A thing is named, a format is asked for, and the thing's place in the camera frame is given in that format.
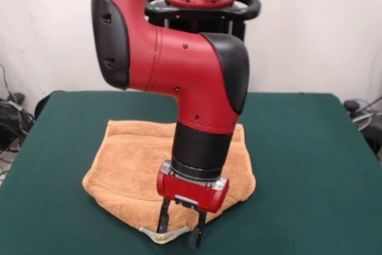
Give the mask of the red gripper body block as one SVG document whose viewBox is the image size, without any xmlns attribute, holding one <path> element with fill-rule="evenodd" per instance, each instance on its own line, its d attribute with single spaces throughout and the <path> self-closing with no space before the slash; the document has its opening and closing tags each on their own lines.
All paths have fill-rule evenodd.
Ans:
<svg viewBox="0 0 382 255">
<path fill-rule="evenodd" d="M 186 179 L 174 172 L 170 161 L 164 161 L 158 171 L 156 189 L 164 198 L 216 213 L 222 207 L 229 190 L 229 179 L 220 177 L 212 182 Z"/>
</svg>

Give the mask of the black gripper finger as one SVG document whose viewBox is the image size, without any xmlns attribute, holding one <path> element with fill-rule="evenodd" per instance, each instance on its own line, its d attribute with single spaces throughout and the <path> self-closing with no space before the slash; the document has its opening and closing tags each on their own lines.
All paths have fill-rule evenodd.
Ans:
<svg viewBox="0 0 382 255">
<path fill-rule="evenodd" d="M 159 213 L 157 230 L 156 230 L 158 234 L 165 234 L 168 232 L 168 222 L 170 219 L 168 210 L 169 210 L 170 203 L 171 203 L 170 199 L 168 198 L 163 199 L 161 210 Z"/>
<path fill-rule="evenodd" d="M 205 223 L 207 219 L 207 212 L 203 210 L 198 210 L 198 224 L 196 225 L 195 229 L 193 230 L 191 237 L 190 237 L 190 246 L 193 248 L 198 248 L 201 245 L 203 232 L 205 228 Z"/>
</svg>

